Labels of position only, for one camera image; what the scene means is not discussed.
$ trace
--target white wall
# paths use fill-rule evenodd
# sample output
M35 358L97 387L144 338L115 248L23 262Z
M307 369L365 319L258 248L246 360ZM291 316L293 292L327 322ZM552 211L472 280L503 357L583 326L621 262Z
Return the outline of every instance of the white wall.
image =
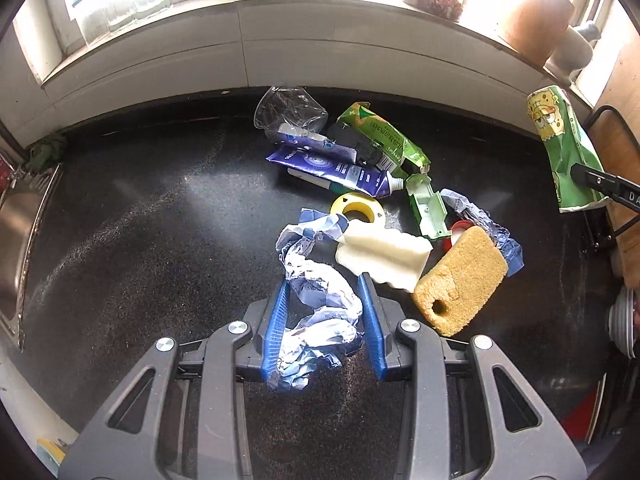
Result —
M51 24L60 42L60 49L66 56L84 47L84 38L76 20L69 18L65 0L46 0Z
M414 10L357 0L243 0L190 10L95 49L41 88L13 29L0 43L0 118L22 145L176 94L279 82L398 94L534 132L553 84L504 47ZM575 102L578 118L589 109Z
M38 81L44 79L63 60L45 0L26 0L14 19L16 36Z

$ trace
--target stainless steel sink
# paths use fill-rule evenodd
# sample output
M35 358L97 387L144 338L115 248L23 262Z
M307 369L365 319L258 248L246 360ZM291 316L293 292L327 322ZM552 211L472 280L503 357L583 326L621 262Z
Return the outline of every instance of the stainless steel sink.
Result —
M0 196L0 324L22 347L24 286L29 254L44 207L62 170L20 175Z

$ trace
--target blue foil wrapper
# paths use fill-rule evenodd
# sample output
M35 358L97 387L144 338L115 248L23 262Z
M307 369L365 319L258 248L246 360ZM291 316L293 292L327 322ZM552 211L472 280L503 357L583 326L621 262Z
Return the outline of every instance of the blue foil wrapper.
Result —
M271 388L301 390L319 366L339 368L337 355L353 354L362 345L356 327L362 315L360 298L333 267L306 258L317 241L337 240L347 225L341 214L303 209L299 223L286 226L278 237L276 250L286 279L314 312L285 329L276 372L268 381Z
M491 220L488 213L480 209L466 196L460 195L460 193L450 189L443 189L440 191L440 196L460 218L485 230L507 262L507 276L513 276L524 267L522 247L516 240L511 238L511 234L507 229Z
M373 198L389 196L392 189L395 189L392 188L389 181L392 177L388 171L380 171L377 168L361 168L354 164L331 160L314 152L304 152L288 146L277 149L267 157L267 160L329 182L335 182Z

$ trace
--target blue gripper pad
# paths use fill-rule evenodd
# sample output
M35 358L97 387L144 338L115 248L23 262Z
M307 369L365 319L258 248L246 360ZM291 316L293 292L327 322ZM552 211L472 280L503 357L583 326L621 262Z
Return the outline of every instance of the blue gripper pad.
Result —
M367 342L367 350L369 351L369 359L371 360L371 366L379 381L385 380L387 371L385 360L385 340L380 328L380 322L376 309L373 305L374 299L372 293L375 295L376 300L378 295L375 291L370 290L373 288L371 279L367 279L364 274L358 276L358 297L362 302L362 320L364 322L364 337Z
M289 291L290 286L287 280L282 280L280 290L276 296L271 313L271 319L264 333L264 349L262 352L262 378L267 381L275 371L282 344L282 335L287 324L287 313L289 311Z

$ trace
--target torn green box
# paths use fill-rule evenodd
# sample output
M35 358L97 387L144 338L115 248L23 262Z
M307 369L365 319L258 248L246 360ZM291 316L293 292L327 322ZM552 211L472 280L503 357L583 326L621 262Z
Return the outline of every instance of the torn green box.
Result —
M385 155L376 164L380 171L389 171L392 176L407 178L407 173L401 166L408 160L414 168L411 173L427 173L429 158L413 142L407 139L391 123L369 109L366 102L354 103L338 117L338 121L348 124L358 130Z
M424 174L413 174L404 182L409 194L409 203L418 222L420 234L429 240L451 236L444 223L447 209L440 193L431 188L431 179Z

